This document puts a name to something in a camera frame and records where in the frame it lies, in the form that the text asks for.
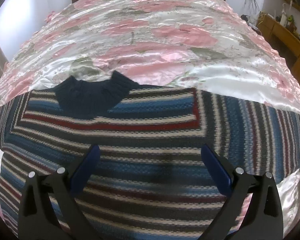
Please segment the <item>wooden shelf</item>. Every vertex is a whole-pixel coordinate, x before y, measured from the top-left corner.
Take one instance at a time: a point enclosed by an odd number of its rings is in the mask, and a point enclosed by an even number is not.
[[[286,59],[291,74],[300,85],[300,41],[265,13],[260,14],[257,27],[265,40]]]

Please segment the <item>striped knit sweater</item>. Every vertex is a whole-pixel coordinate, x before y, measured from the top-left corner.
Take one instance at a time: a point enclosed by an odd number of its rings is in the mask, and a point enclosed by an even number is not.
[[[57,90],[33,90],[0,108],[0,203],[16,235],[27,174],[67,166],[91,144],[101,160],[76,201],[104,239],[197,239],[225,201],[201,161],[204,141],[234,167],[270,171],[277,183],[300,168],[298,114],[194,88],[122,96],[83,114]]]

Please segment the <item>satin bedspread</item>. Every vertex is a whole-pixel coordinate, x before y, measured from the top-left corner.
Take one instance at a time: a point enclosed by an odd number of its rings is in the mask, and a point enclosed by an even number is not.
[[[79,0],[49,15],[5,66],[0,106],[70,75],[101,81],[113,70],[300,114],[300,86],[285,60],[223,0]],[[287,233],[300,218],[300,170],[278,189]]]

